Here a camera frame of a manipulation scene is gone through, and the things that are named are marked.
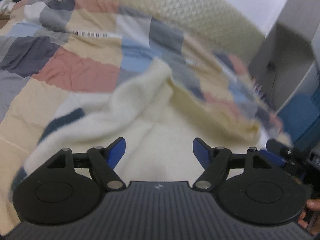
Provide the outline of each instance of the patchwork bedsheet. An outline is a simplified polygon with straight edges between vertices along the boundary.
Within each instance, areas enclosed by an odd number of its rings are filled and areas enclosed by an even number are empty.
[[[170,163],[181,161],[179,138],[247,147],[262,128],[269,137],[282,130],[237,57],[206,51],[187,33],[108,0],[17,3],[0,30],[0,69],[1,234],[19,221],[14,188],[63,147],[83,152],[123,136],[127,159],[116,171],[125,182],[176,180],[185,170],[168,171],[164,163],[167,155]],[[152,134],[163,149],[174,137],[174,148],[162,157],[143,151]],[[189,160],[192,182],[201,167]],[[142,164],[134,169],[129,162]],[[154,167],[155,177],[137,171]]]

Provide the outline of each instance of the metal screw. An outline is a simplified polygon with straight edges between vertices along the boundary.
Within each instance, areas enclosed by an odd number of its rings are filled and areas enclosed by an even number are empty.
[[[196,187],[199,189],[208,189],[211,187],[211,183],[206,180],[197,181]]]
[[[111,189],[120,189],[123,187],[123,183],[118,180],[112,180],[108,182],[107,186]]]

